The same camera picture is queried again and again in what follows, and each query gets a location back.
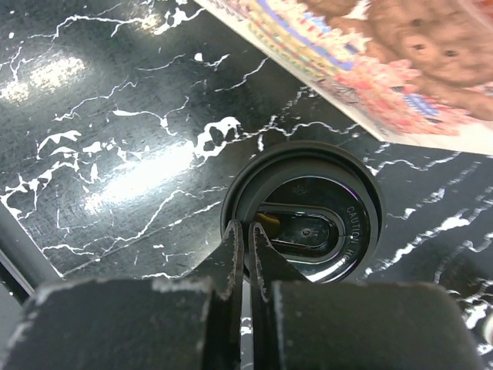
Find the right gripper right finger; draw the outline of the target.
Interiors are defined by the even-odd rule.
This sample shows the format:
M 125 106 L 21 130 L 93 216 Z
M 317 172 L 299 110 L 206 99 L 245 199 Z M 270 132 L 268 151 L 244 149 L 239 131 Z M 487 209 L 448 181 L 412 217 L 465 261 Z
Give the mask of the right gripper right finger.
M 248 233 L 256 369 L 479 369 L 461 310 L 436 284 L 319 284 Z

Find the single black cup lid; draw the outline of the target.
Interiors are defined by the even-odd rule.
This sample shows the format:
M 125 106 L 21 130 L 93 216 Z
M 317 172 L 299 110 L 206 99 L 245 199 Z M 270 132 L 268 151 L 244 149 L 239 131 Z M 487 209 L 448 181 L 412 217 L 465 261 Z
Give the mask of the single black cup lid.
M 386 224 L 369 169 L 346 150 L 308 140 L 278 144 L 246 164 L 226 193 L 221 231 L 230 220 L 261 223 L 274 250 L 321 283 L 365 269 Z

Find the printed kraft paper bag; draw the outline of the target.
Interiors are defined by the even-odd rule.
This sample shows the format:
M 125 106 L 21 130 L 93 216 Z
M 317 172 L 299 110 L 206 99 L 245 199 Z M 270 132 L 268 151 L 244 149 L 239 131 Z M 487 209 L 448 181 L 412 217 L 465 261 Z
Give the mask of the printed kraft paper bag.
M 378 140 L 492 152 L 490 1 L 204 1 Z

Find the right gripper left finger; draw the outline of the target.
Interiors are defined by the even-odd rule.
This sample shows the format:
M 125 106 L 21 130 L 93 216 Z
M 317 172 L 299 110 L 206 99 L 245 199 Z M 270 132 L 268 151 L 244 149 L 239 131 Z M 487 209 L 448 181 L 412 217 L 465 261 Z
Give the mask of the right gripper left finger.
M 28 299 L 7 344 L 10 369 L 237 369 L 243 233 L 187 276 L 62 281 Z

